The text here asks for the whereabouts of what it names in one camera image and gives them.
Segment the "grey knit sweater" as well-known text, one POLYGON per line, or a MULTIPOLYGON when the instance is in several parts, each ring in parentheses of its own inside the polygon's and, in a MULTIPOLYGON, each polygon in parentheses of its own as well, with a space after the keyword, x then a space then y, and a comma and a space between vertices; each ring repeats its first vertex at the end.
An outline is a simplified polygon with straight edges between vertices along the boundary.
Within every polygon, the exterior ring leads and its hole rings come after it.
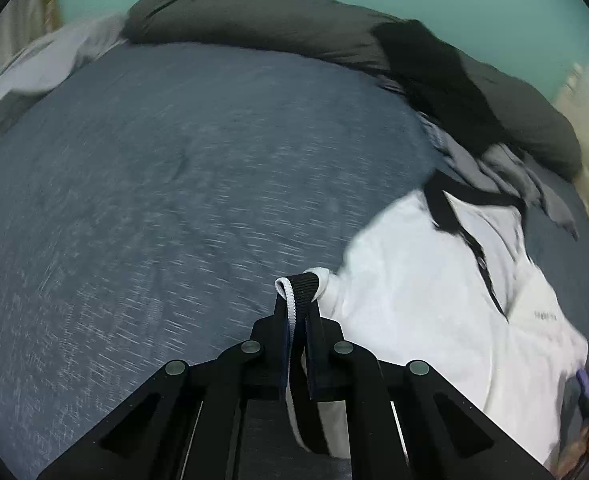
POLYGON ((506 144, 495 143, 482 155, 473 156, 426 114, 420 113, 419 118, 433 146, 465 183, 481 191, 520 197, 526 206, 541 209, 554 224, 565 229, 575 240, 579 238, 570 208, 537 176, 532 168, 534 159, 529 154, 520 157, 506 144))

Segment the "light grey blanket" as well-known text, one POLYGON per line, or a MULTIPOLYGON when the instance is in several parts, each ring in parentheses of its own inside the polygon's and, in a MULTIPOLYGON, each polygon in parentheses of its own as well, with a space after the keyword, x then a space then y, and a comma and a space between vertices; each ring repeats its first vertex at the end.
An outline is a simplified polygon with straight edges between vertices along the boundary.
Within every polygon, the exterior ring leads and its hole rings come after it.
POLYGON ((63 26, 0 68, 0 136, 75 72, 123 44, 125 20, 116 13, 63 26))

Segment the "black garment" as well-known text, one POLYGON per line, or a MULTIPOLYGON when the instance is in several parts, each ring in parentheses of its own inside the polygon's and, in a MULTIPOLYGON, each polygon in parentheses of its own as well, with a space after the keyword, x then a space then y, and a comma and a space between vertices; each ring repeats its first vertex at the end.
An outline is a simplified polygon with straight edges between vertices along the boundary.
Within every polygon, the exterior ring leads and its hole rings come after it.
POLYGON ((454 47, 416 20, 383 23, 371 33, 408 103, 434 119, 470 154, 480 156, 490 146, 508 142, 505 128, 468 77, 454 47))

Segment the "white black-collared polo shirt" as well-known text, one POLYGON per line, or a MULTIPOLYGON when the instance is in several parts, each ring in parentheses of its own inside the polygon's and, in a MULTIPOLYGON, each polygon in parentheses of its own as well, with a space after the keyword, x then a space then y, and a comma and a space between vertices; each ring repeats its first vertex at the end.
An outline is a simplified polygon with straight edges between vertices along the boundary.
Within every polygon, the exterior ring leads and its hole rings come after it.
POLYGON ((518 197, 435 172, 351 240, 339 271, 309 270, 309 298, 378 359, 428 362, 550 465, 588 344, 529 258, 524 219, 518 197))

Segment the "blue patterned bed sheet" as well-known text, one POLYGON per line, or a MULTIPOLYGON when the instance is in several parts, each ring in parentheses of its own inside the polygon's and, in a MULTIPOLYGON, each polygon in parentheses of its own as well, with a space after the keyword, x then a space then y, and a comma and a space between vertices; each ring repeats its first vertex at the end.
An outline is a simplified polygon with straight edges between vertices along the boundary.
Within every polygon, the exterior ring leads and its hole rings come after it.
POLYGON ((123 44, 81 68, 0 136, 0 461, 36 478, 447 169, 400 94, 341 66, 123 44))

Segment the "dark grey long pillow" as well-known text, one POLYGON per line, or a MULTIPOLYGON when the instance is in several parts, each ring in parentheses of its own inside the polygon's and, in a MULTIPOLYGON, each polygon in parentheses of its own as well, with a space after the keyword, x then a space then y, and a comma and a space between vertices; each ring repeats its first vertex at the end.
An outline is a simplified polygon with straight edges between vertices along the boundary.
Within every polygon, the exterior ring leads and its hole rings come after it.
MULTIPOLYGON (((195 41, 300 54, 380 77, 405 96, 371 33, 402 21, 409 20, 335 0, 139 0, 127 13, 124 36, 133 44, 195 41)), ((582 154, 567 118, 528 82, 454 48, 505 128, 509 148, 573 180, 582 154)))

